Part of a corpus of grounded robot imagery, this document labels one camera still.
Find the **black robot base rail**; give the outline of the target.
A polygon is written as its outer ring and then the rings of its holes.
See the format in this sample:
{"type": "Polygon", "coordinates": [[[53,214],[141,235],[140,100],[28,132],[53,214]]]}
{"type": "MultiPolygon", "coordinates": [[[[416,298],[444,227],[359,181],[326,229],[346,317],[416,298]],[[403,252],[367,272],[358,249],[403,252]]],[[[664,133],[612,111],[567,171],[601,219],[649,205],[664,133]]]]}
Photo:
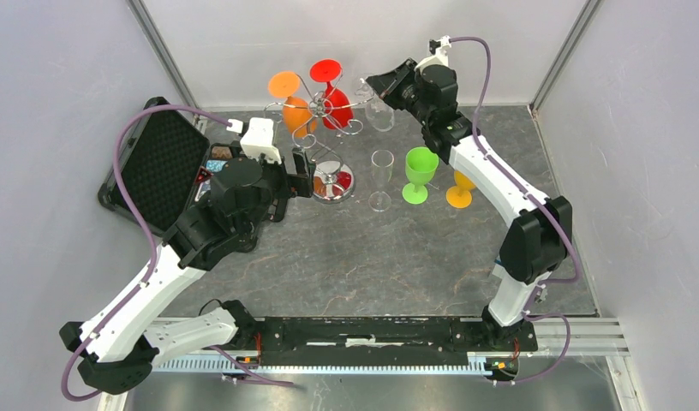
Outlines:
{"type": "Polygon", "coordinates": [[[261,366],[359,367],[466,366],[470,353],[514,357],[535,352],[534,326],[520,320],[498,327],[481,317],[265,317],[257,319],[238,300],[220,307],[238,332],[223,348],[254,350],[261,366]]]}

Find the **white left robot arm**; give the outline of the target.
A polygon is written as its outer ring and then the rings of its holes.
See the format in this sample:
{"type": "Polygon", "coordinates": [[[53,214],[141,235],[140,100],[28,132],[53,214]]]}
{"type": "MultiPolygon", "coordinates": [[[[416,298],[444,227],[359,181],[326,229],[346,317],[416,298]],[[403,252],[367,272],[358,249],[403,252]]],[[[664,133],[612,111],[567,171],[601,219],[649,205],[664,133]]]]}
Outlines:
{"type": "Polygon", "coordinates": [[[94,394],[122,394],[153,370],[202,348],[246,348],[256,325],[237,301],[163,327],[154,320],[192,283],[232,253],[249,253],[265,222],[279,222],[290,199],[313,192],[315,164],[306,152],[292,152],[296,170],[265,156],[250,158],[234,148],[211,180],[210,191],[186,209],[152,244],[146,266],[103,310],[88,321],[60,330],[77,370],[94,394]]]}

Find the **red plastic wine glass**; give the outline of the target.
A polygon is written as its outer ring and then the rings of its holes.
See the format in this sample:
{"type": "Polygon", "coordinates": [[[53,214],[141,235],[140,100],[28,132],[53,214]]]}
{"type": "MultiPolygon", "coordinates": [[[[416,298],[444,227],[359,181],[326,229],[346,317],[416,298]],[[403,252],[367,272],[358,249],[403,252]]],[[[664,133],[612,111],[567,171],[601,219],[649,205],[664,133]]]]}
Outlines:
{"type": "Polygon", "coordinates": [[[341,64],[333,59],[320,60],[309,70],[309,76],[312,80],[324,83],[326,86],[325,91],[321,94],[320,102],[326,113],[323,123],[329,129],[347,128],[350,120],[354,118],[346,94],[334,85],[334,81],[338,80],[341,74],[341,64]]]}

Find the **clear wine glass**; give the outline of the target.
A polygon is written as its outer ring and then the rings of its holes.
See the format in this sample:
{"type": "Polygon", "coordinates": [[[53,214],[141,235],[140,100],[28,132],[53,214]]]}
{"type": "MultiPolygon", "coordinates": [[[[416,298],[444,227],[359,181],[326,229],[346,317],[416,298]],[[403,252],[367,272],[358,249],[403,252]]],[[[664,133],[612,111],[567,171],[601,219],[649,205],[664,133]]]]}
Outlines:
{"type": "Polygon", "coordinates": [[[394,155],[388,150],[377,150],[371,156],[371,177],[374,191],[368,198],[368,204],[376,212],[384,212],[391,205],[391,197],[387,193],[393,166],[394,155]]]}
{"type": "Polygon", "coordinates": [[[394,127],[394,110],[375,94],[365,77],[357,79],[354,93],[364,103],[366,118],[373,128],[387,132],[394,127]]]}

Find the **yellow plastic wine glass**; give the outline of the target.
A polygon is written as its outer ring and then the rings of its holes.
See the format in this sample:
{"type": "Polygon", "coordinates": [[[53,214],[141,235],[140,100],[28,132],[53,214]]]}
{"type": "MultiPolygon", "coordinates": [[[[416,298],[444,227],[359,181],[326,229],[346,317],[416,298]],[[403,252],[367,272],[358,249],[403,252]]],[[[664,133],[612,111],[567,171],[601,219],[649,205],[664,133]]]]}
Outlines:
{"type": "Polygon", "coordinates": [[[454,185],[445,192],[446,202],[457,209],[464,209],[471,205],[473,201],[472,191],[476,185],[463,173],[454,171],[454,185]]]}

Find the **green plastic wine glass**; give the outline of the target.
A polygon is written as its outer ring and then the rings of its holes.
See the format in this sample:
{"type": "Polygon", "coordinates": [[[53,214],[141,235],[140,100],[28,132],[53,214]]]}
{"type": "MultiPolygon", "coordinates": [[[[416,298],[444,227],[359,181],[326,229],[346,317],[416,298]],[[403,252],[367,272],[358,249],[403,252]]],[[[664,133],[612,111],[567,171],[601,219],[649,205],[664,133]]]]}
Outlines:
{"type": "Polygon", "coordinates": [[[403,187],[403,199],[411,205],[419,205],[427,200],[426,185],[435,176],[439,157],[430,149],[418,146],[408,151],[405,157],[405,175],[408,183],[403,187]]]}

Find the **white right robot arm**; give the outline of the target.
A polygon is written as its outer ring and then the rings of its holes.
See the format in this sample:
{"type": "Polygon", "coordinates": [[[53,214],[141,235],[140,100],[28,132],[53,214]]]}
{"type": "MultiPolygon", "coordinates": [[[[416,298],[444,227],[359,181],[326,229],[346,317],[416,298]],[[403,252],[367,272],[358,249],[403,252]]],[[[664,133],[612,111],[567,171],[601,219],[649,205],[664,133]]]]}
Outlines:
{"type": "Polygon", "coordinates": [[[490,200],[508,230],[499,250],[502,280],[484,310],[481,339],[505,348],[514,325],[528,314],[535,294],[566,258],[578,257],[571,242],[572,207],[550,198],[514,171],[478,133],[476,122],[458,109],[457,74],[443,64],[421,67],[412,59],[365,80],[394,110],[405,110],[421,124],[426,147],[468,177],[490,200]]]}

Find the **orange plastic wine glass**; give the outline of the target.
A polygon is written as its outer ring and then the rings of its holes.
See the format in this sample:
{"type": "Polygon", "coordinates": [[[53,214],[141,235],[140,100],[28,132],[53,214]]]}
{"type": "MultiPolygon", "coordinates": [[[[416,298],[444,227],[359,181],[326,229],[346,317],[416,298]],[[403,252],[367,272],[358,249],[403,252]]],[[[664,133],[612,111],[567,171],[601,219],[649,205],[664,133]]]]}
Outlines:
{"type": "Polygon", "coordinates": [[[316,129],[316,118],[308,107],[308,102],[296,94],[302,80],[293,71],[276,73],[268,82],[268,92],[283,103],[282,118],[290,134],[297,140],[304,140],[316,129]]]}

